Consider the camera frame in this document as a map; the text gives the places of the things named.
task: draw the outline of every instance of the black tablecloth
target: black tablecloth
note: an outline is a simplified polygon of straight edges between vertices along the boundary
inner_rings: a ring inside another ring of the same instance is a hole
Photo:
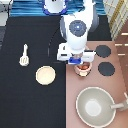
[[[48,43],[60,17],[13,17],[7,21],[0,54],[0,128],[66,128],[66,65],[56,62],[59,30],[47,56]],[[23,45],[28,45],[30,64],[19,65]],[[35,74],[52,66],[55,81],[40,85]]]

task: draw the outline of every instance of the small bowl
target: small bowl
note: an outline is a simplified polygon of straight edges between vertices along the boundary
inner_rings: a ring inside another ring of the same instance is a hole
[[[84,62],[82,65],[75,65],[74,66],[76,74],[78,74],[80,76],[87,76],[90,73],[91,68],[92,68],[92,63],[89,63],[89,62]]]

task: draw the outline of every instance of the black round pad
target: black round pad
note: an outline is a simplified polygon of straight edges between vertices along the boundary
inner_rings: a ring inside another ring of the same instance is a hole
[[[111,49],[106,45],[99,45],[96,47],[96,54],[102,58],[105,58],[111,54]]]
[[[110,62],[100,63],[98,66],[98,70],[103,76],[112,76],[115,72],[115,68]]]

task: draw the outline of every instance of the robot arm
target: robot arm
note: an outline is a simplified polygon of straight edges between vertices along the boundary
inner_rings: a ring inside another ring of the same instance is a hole
[[[60,20],[60,32],[67,41],[59,45],[57,60],[68,60],[68,64],[82,64],[94,60],[94,51],[85,51],[88,32],[98,26],[95,3],[84,1],[85,10],[72,15],[64,15]]]

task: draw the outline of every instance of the ceramic bowl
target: ceramic bowl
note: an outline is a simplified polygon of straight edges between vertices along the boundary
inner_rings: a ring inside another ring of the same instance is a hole
[[[103,128],[114,120],[116,110],[111,109],[112,104],[114,100],[108,92],[99,87],[88,87],[78,95],[76,110],[84,123]]]

